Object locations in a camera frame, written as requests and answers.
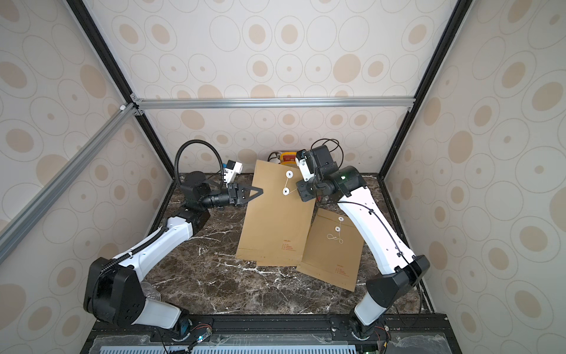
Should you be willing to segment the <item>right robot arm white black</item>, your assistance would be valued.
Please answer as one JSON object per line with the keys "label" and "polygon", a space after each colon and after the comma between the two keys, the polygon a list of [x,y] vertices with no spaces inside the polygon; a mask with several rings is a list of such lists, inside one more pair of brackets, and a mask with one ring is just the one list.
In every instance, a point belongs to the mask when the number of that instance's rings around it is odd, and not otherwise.
{"label": "right robot arm white black", "polygon": [[328,147],[296,153],[302,179],[296,183],[303,202],[328,196],[353,222],[377,263],[379,275],[366,282],[366,295],[351,311],[349,324],[358,339],[371,336],[380,317],[430,268],[424,255],[399,238],[374,201],[366,181],[352,166],[340,168]]}

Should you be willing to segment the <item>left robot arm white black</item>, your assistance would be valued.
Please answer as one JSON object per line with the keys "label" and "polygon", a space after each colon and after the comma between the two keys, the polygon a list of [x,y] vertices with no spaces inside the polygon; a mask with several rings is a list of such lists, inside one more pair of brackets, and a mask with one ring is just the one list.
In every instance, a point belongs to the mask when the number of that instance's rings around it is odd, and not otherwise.
{"label": "left robot arm white black", "polygon": [[147,325],[169,330],[179,339],[188,336],[189,316],[175,305],[147,297],[141,282],[165,256],[203,229],[211,209],[244,205],[263,194],[259,187],[235,182],[218,190],[211,185],[200,171],[186,174],[180,181],[184,204],[176,215],[128,251],[94,261],[85,286],[85,311],[118,327]]}

